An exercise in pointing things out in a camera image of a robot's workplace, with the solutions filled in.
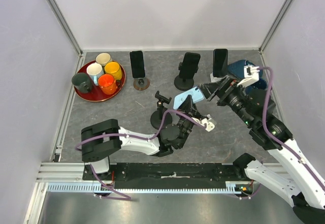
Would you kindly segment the light blue cased phone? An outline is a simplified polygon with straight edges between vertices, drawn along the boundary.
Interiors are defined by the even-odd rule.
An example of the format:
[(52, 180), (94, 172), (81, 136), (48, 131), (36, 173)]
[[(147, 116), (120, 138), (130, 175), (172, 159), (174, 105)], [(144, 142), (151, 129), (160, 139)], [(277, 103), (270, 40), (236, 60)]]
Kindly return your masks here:
[(174, 110), (179, 109), (180, 106), (182, 105), (182, 103), (185, 102), (185, 100), (188, 96), (191, 96), (194, 103), (198, 103), (205, 98), (203, 93), (197, 86), (193, 87), (193, 88), (191, 88), (187, 91), (184, 91), (184, 92), (175, 96), (174, 103), (173, 103), (173, 109)]

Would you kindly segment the black round-base phone stand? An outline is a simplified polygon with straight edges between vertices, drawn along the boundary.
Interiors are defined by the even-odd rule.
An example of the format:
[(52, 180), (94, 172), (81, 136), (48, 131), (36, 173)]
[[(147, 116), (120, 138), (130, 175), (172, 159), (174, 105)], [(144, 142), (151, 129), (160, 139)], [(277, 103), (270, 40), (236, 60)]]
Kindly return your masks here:
[(167, 108), (164, 106), (164, 103), (169, 104), (172, 98), (167, 98), (161, 95), (159, 91), (156, 92), (155, 98), (158, 99), (157, 110), (152, 113), (150, 117), (150, 123), (155, 129), (158, 130), (163, 120), (163, 115), (167, 111)]

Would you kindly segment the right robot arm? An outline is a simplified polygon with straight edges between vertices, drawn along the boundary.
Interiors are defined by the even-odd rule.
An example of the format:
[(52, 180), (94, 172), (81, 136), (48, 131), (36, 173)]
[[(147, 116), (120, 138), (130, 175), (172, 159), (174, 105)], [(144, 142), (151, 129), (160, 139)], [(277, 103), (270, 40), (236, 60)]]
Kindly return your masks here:
[(199, 85), (208, 101), (218, 98), (218, 106), (228, 106), (250, 129), (253, 141), (284, 167), (290, 178), (268, 170), (245, 153), (234, 162), (233, 176), (256, 180), (284, 199), (303, 223), (324, 223), (324, 179), (304, 157), (285, 124), (273, 115), (275, 102), (265, 90), (249, 93), (233, 77)]

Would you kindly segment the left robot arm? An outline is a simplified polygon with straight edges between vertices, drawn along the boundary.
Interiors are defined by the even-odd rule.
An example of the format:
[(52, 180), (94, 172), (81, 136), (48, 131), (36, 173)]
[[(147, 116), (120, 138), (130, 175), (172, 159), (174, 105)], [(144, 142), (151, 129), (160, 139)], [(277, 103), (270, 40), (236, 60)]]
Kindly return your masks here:
[(119, 150), (140, 152), (152, 157), (165, 157), (181, 149), (193, 126), (208, 128), (208, 116), (202, 115), (190, 95), (176, 109), (165, 109), (154, 134), (132, 132), (121, 127), (116, 119), (109, 119), (81, 131), (81, 142), (75, 150), (88, 163), (100, 180), (111, 176), (109, 156)]

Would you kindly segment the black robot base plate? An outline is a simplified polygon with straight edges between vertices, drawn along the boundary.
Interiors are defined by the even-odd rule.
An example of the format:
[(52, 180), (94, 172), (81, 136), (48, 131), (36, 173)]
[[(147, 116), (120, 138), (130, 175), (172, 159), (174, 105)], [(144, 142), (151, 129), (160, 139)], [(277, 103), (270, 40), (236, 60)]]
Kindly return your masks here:
[(227, 181), (251, 180), (239, 168), (221, 163), (113, 163), (108, 173), (117, 189), (225, 188)]

